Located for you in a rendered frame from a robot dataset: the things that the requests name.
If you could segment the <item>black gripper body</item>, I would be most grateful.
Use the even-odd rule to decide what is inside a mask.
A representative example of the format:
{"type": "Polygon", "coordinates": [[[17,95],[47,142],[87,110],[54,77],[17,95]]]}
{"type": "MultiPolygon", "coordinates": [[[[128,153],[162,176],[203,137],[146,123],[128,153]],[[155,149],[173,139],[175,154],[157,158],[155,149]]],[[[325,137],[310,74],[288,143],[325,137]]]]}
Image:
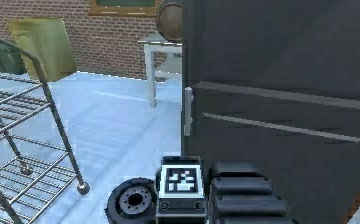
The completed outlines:
{"type": "Polygon", "coordinates": [[[154,181],[132,178],[118,185],[104,209],[109,224],[154,224],[156,214],[154,181]]]}

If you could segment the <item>black fridge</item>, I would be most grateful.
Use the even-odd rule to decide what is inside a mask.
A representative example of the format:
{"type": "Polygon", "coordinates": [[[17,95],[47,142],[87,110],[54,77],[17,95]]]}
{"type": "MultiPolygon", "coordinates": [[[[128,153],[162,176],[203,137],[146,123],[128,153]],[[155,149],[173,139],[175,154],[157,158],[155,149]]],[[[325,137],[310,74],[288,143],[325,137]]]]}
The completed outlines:
{"type": "Polygon", "coordinates": [[[360,0],[183,0],[183,25],[183,153],[257,168],[300,224],[360,224],[360,0]]]}

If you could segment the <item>wood framed window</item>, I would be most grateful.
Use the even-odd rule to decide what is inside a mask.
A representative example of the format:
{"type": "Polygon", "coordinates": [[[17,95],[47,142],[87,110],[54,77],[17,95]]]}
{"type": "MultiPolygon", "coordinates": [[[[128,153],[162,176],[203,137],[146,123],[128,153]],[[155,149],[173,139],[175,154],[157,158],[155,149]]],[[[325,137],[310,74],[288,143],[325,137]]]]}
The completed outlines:
{"type": "Polygon", "coordinates": [[[162,0],[89,0],[94,15],[154,17],[162,0]]]}

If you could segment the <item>white table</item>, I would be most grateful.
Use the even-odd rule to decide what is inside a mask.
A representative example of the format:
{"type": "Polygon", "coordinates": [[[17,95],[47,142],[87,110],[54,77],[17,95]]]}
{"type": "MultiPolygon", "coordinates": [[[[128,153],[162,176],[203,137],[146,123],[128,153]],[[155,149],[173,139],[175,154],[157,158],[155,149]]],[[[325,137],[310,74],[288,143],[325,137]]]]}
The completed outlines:
{"type": "Polygon", "coordinates": [[[143,45],[149,106],[155,108],[157,105],[155,80],[182,79],[182,58],[176,57],[176,54],[182,53],[182,44],[168,42],[157,32],[148,34],[138,43],[143,45]],[[167,54],[164,62],[158,67],[155,67],[154,61],[156,52],[167,54]]]}

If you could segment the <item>olive green bin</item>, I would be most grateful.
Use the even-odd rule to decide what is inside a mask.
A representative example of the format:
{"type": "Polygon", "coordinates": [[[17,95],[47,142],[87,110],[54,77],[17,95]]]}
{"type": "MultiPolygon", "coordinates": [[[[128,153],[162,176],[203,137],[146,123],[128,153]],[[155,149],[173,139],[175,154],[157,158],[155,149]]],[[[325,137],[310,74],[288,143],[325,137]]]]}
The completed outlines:
{"type": "Polygon", "coordinates": [[[39,60],[47,82],[58,81],[77,71],[61,17],[12,19],[8,26],[16,45],[39,60]]]}

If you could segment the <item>dark green round bin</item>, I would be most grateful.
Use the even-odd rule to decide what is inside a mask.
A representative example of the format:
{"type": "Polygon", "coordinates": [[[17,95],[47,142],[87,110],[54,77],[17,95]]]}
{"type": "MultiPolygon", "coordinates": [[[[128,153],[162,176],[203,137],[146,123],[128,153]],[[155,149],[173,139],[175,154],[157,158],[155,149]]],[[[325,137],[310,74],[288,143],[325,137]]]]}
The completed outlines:
{"type": "Polygon", "coordinates": [[[21,54],[4,43],[0,43],[0,72],[15,75],[22,75],[26,72],[21,54]]]}

